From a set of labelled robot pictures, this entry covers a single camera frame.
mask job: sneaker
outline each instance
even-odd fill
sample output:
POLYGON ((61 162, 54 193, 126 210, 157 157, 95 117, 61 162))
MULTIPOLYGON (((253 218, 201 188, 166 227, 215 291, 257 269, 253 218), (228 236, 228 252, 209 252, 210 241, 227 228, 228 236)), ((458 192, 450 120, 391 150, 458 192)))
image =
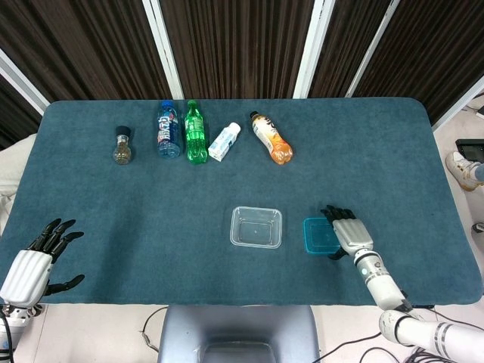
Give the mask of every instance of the sneaker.
POLYGON ((473 163, 456 151, 447 155, 445 164, 465 191, 473 191, 480 185, 484 185, 484 181, 479 181, 471 176, 472 169, 481 165, 481 163, 473 163))

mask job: clear plastic container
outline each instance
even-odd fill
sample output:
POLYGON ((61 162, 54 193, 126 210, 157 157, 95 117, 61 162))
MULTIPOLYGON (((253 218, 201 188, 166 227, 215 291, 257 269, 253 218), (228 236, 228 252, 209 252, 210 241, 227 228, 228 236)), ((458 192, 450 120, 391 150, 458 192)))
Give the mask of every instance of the clear plastic container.
POLYGON ((230 241, 237 246, 278 248, 282 215, 277 209, 238 206, 232 213, 230 241))
POLYGON ((304 220, 304 241, 312 255, 332 255, 340 248, 333 226, 324 217, 304 220))

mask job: brown curtain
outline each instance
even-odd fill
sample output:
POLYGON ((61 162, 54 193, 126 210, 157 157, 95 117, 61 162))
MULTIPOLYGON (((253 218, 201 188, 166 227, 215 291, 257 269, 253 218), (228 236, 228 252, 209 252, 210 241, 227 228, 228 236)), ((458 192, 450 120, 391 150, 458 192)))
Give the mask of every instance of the brown curtain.
POLYGON ((313 0, 160 2, 186 98, 290 98, 313 0))
POLYGON ((171 98, 141 0, 2 0, 0 48, 50 101, 171 98))
POLYGON ((402 0, 355 96, 407 96, 435 123, 484 76, 484 3, 402 0))
POLYGON ((344 97, 390 0, 338 0, 309 97, 344 97))
POLYGON ((0 76, 0 150, 37 132, 40 114, 0 76))

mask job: orange juice bottle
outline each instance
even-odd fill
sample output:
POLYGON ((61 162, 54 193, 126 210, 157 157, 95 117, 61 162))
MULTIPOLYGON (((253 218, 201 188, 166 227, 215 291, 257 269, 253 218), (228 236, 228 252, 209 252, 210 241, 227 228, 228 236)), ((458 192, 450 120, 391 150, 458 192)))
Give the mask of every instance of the orange juice bottle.
POLYGON ((279 135, 274 123, 267 116, 260 115, 257 111, 250 114, 252 128, 260 141, 267 147, 272 159, 279 165, 287 163, 293 157, 293 149, 279 135))

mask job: blue water bottle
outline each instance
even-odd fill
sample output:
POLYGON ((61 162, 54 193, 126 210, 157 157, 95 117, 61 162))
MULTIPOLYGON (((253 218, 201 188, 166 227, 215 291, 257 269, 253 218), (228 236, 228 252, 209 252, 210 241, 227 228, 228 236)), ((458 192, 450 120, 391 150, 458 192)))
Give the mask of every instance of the blue water bottle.
POLYGON ((158 152, 165 159, 180 155, 178 119, 173 101, 160 102, 158 110, 158 152))

